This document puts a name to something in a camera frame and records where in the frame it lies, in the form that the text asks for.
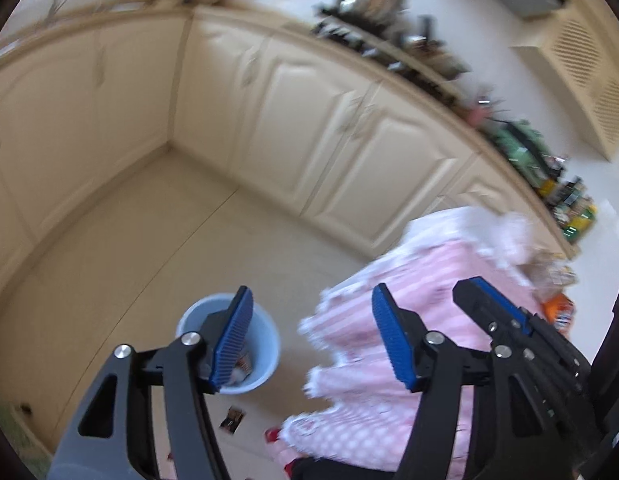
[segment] tile floor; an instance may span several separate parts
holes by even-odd
[[[275,478],[262,431],[324,407],[302,394],[324,362],[296,334],[319,293],[365,261],[299,220],[168,152],[72,225],[10,298],[0,319],[0,400],[32,406],[32,427],[53,448],[86,388],[119,343],[169,343],[181,314],[241,284],[272,314],[282,340],[272,379],[243,396],[208,397],[218,425],[230,405],[246,417],[219,433],[234,478]],[[168,449],[158,424],[159,456]]]

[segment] silver bolt head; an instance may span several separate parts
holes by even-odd
[[[512,356],[512,349],[506,345],[498,345],[496,348],[494,348],[494,353],[496,354],[496,357],[500,357],[501,359],[507,359]]]
[[[440,332],[432,330],[431,332],[425,334],[425,340],[430,345],[440,345],[443,341],[445,341],[445,336]]]
[[[180,342],[185,346],[197,345],[200,341],[200,334],[198,332],[188,332],[180,336]]]
[[[116,349],[113,351],[113,354],[118,359],[125,359],[125,357],[129,357],[131,355],[131,346],[129,345],[118,345]]]

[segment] white wall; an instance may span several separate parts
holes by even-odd
[[[332,0],[235,0],[271,6],[312,21],[312,6]],[[577,307],[572,340],[593,358],[611,321],[611,308],[619,290],[619,158],[606,162],[576,137],[574,125],[552,93],[517,57],[510,45],[522,22],[497,0],[409,0],[409,18],[433,14],[437,34],[449,49],[468,62],[473,72],[462,76],[465,91],[481,83],[496,87],[506,99],[512,118],[528,118],[556,153],[568,153],[569,174],[581,176],[601,206],[598,224],[581,242],[582,256],[573,266],[580,283],[568,290]]]
[[[17,37],[24,28],[31,27],[38,22],[45,20],[49,13],[49,9],[54,0],[23,0],[14,9],[14,12],[9,16],[9,19],[4,24],[0,31],[0,46],[6,42],[13,41],[13,37]],[[58,15],[70,13],[77,9],[85,7],[96,7],[100,2],[109,0],[67,0],[60,7]]]

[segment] cabinet panel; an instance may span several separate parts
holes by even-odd
[[[536,243],[552,252],[564,254],[553,234],[521,194],[481,157],[473,161],[467,171],[446,190],[445,203],[452,203],[455,207],[481,206],[497,214],[510,211],[523,213],[534,225]]]
[[[103,180],[94,44],[71,36],[0,72],[0,170],[37,237]]]
[[[167,142],[184,18],[152,18],[97,33],[98,119],[108,176]]]
[[[0,291],[32,248],[16,205],[0,181]]]
[[[431,203],[431,205],[425,210],[423,216],[429,215],[431,213],[436,213],[437,211],[445,211],[445,209],[452,209],[454,207],[459,207],[457,203],[455,203],[448,196],[437,196],[436,199]]]
[[[377,256],[425,212],[472,152],[421,108],[384,88],[361,117],[306,216]]]
[[[300,213],[370,87],[369,79],[346,67],[270,41],[234,174]]]
[[[174,142],[228,170],[265,35],[211,18],[193,23],[180,77]]]

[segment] pink checkered fabric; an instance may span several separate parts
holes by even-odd
[[[371,311],[371,291],[387,283],[398,306],[417,312],[429,330],[439,330],[459,346],[489,350],[486,336],[453,303],[458,280],[483,276],[513,303],[540,313],[525,280],[499,268],[464,241],[451,241],[404,258],[378,273],[360,273],[363,283],[324,296],[318,313],[303,320],[300,332],[318,348],[332,351],[336,364],[310,371],[305,393],[333,407],[285,421],[280,437],[294,449],[370,469],[395,471],[411,433],[420,394],[395,377]],[[449,479],[461,479],[471,432],[473,388],[463,387]]]

